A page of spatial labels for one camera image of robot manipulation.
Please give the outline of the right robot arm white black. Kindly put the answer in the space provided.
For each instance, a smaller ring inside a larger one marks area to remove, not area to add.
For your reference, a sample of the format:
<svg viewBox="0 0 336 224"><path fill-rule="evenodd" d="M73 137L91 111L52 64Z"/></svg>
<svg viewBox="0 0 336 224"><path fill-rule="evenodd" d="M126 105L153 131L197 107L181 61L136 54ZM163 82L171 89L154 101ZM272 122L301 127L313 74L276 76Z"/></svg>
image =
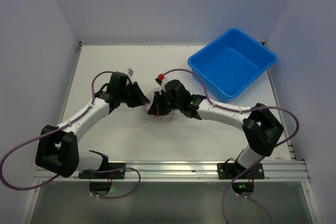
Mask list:
<svg viewBox="0 0 336 224"><path fill-rule="evenodd" d="M204 95L190 94L179 80L160 84L160 90L154 91L147 108L148 115L163 117L178 110L190 119L215 121L243 131L247 147L234 163L222 166L231 177L239 175L262 157L270 156L284 131L269 109L243 113L248 108L230 105L227 111L219 108L224 106L223 103L215 104Z"/></svg>

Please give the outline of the white mesh laundry bag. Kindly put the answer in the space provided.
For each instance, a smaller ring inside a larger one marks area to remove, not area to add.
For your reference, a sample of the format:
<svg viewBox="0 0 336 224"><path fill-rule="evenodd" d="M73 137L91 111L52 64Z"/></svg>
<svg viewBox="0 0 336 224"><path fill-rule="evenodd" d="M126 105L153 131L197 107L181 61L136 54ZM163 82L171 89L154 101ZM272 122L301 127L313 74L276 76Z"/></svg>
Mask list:
<svg viewBox="0 0 336 224"><path fill-rule="evenodd" d="M165 122L168 122L170 121L173 116L175 115L175 112L170 112L168 115L163 115L163 116L157 116L157 115L150 115L148 114L148 110L149 108L151 107L152 103L153 103L153 99L154 99L154 93L156 91L160 91L160 88L157 87L157 88L154 88L152 90L150 90L145 96L148 98L148 100L150 101L150 103L147 103L145 104L143 107L144 107L144 110L145 110L145 113L146 113L146 116L152 120L153 122L156 122L156 123L165 123Z"/></svg>

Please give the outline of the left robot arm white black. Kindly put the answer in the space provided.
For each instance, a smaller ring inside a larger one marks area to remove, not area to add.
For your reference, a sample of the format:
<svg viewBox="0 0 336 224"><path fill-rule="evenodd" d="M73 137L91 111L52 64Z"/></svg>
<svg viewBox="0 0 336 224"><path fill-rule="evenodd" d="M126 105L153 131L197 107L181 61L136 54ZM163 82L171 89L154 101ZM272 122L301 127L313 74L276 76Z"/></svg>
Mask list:
<svg viewBox="0 0 336 224"><path fill-rule="evenodd" d="M79 152L79 141L121 104L137 108L150 102L128 74L110 74L109 82L92 91L92 98L84 108L57 126L47 125L42 129L35 157L38 167L65 178L76 171L103 174L109 170L106 155L97 151Z"/></svg>

